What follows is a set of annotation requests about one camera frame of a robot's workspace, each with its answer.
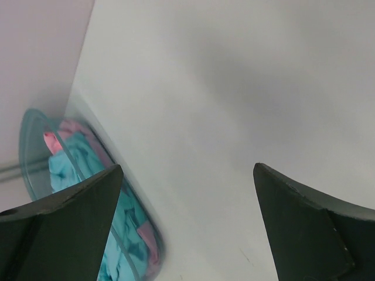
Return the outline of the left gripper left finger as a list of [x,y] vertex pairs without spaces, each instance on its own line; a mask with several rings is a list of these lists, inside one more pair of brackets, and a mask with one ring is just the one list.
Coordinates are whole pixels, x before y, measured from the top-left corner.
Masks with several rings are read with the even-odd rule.
[[1,212],[1,280],[96,280],[122,178],[113,165]]

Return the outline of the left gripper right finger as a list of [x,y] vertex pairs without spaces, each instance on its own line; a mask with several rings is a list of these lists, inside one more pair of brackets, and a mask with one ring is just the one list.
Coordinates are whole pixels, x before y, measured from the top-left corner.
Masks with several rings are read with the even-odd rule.
[[279,280],[374,280],[374,210],[256,163],[254,185]]

